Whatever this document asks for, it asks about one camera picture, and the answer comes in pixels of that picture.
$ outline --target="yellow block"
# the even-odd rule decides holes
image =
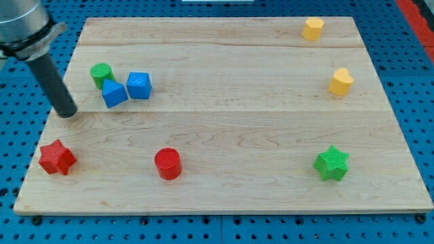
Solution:
[[[333,75],[328,90],[338,96],[345,96],[350,91],[353,78],[346,68],[339,68]]]
[[[316,41],[321,36],[323,30],[324,21],[318,17],[307,18],[303,33],[301,34],[308,41]]]

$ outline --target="wooden cutting board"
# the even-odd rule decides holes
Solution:
[[[22,215],[416,213],[433,203],[352,18],[90,18],[65,74],[79,106],[51,113],[15,204]],[[151,74],[150,100],[108,109],[99,62],[125,84]],[[345,97],[328,91],[345,67]],[[48,175],[39,147],[61,139],[78,162]],[[313,168],[329,145],[350,153],[341,182]],[[172,147],[183,173],[162,180]]]

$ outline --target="blue cube block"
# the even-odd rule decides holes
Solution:
[[[102,97],[106,102],[107,108],[111,108],[128,100],[124,86],[108,79],[104,80],[104,85],[102,86]]]
[[[149,99],[152,85],[148,73],[131,72],[127,80],[127,89],[130,98]]]

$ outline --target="green block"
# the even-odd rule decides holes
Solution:
[[[116,81],[113,73],[111,72],[111,67],[105,63],[95,64],[90,69],[90,75],[95,82],[95,85],[98,89],[102,89],[104,85],[104,80],[109,79],[111,81]]]
[[[342,180],[348,172],[347,159],[350,154],[339,151],[331,145],[326,152],[322,152],[315,160],[313,167],[319,171],[321,180]]]

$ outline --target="blue table surface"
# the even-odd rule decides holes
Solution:
[[[45,0],[68,30],[51,46],[64,74],[87,17],[352,16],[434,196],[434,66],[392,0],[183,5],[181,0]],[[50,111],[31,72],[0,73],[0,243],[434,243],[434,215],[22,217],[12,210]]]

